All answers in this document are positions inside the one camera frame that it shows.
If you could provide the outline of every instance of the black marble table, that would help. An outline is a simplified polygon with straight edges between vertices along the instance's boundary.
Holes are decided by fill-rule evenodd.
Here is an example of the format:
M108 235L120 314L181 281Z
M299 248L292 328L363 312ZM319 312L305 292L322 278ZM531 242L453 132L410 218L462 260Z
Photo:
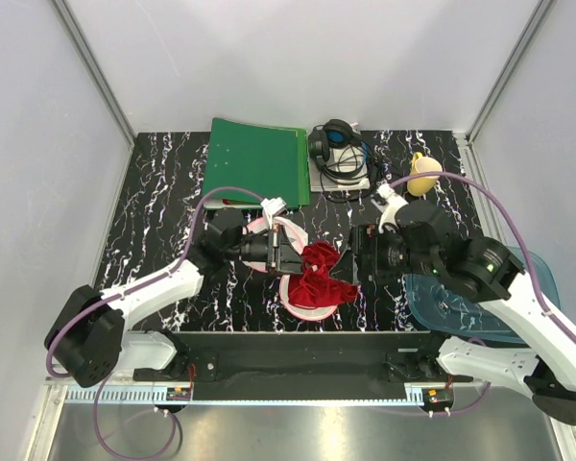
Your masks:
M385 158L387 180L409 173L415 152L436 158L445 171L464 174L452 132L363 132ZM179 257L201 198L209 133L141 133L137 138L112 228L96 278L104 289L145 276ZM481 234L468 188L441 178L426 200L441 206L462 235ZM260 211L245 211L248 220ZM334 204L312 194L311 204L291 211L310 242L322 239L336 248L350 226L375 222L379 211L368 199ZM198 232L203 224L197 226ZM414 322L401 278L386 286L364 283L354 303L340 305L321 322L293 317L279 300L279 279L231 263L196 298L182 300L143 321L144 329L175 331L392 331Z

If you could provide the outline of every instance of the yellow cup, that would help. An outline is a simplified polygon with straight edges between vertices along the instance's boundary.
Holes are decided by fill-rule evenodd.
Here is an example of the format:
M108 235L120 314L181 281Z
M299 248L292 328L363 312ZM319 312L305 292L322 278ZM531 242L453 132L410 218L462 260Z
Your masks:
M444 169L437 160L431 157L425 157L420 152L416 152L412 157L412 170L410 171L410 175L443 170ZM438 181L438 178L439 176L424 176L422 178L410 180L407 183L407 191L415 197L420 197L433 188L435 183Z

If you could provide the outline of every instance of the headphones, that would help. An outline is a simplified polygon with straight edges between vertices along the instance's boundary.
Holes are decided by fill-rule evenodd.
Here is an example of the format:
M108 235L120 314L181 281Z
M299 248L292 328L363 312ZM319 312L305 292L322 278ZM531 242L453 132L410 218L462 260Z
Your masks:
M363 137L360 133L355 132L348 122L333 118L322 125L321 128L314 128L307 137L307 152L314 160L319 170L330 173L338 179L353 178L363 168L364 162L355 170L341 172L329 170L327 168L330 160L331 149L343 149L347 146L353 146L364 152Z

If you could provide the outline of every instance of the metal floor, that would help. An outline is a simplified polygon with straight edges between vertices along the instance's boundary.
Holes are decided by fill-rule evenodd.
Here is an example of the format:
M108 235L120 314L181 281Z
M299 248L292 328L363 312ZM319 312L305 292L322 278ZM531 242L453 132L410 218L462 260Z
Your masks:
M457 408L475 397L456 389ZM101 428L110 433L140 405L103 405ZM419 414L415 408L391 411ZM67 404L49 459L113 460L96 442L91 405ZM548 419L529 400L493 389L466 415L450 418L405 417L382 408L200 407L179 413L182 440L176 437L159 459L188 461L356 461L475 460L557 461L561 455ZM108 439L128 456L153 454L164 445L170 423L145 416Z

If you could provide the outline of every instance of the red towel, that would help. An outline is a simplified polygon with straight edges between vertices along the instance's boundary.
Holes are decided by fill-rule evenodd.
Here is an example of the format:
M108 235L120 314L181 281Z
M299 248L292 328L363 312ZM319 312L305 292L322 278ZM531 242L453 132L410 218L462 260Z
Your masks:
M305 247L301 254L303 275L290 276L290 304L315 309L356 301L356 286L329 277L328 271L339 261L339 256L335 248L326 242L316 242Z

